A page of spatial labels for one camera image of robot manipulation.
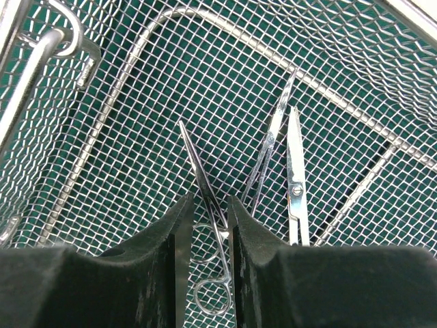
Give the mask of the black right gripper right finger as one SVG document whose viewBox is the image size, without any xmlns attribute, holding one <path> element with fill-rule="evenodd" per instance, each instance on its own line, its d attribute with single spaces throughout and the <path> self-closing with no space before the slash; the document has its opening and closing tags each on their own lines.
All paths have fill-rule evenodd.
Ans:
<svg viewBox="0 0 437 328">
<path fill-rule="evenodd" d="M 238 327 L 435 327 L 436 259 L 421 247 L 291 246 L 227 203 Z"/>
</svg>

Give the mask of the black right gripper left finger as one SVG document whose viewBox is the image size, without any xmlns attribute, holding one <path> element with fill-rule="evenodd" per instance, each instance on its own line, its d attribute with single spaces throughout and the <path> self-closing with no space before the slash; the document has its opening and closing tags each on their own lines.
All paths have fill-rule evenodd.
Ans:
<svg viewBox="0 0 437 328">
<path fill-rule="evenodd" d="M 193 195 L 99 256 L 71 247 L 1 251 L 2 327 L 182 327 Z"/>
</svg>

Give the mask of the steel surgical scissors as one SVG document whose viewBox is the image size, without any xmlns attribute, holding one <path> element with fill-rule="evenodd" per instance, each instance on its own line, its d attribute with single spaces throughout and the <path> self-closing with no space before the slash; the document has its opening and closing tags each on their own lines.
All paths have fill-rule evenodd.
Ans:
<svg viewBox="0 0 437 328">
<path fill-rule="evenodd" d="M 295 68 L 287 80 L 278 103 L 272 115 L 268 131 L 264 138 L 255 167 L 242 195 L 244 202 L 253 184 L 257 183 L 257 189 L 252 201 L 250 213 L 255 214 L 257 204 L 262 192 L 268 164 L 272 158 L 274 145 L 277 140 L 282 119 L 287 109 L 294 81 L 298 69 Z M 287 172 L 287 213 L 289 221 L 290 245 L 310 246 L 309 238 L 309 215 L 307 208 L 307 188 L 305 177 L 305 160 L 302 144 L 300 118 L 297 107 L 290 109 L 287 123 L 287 148 L 286 148 L 286 172 Z"/>
</svg>

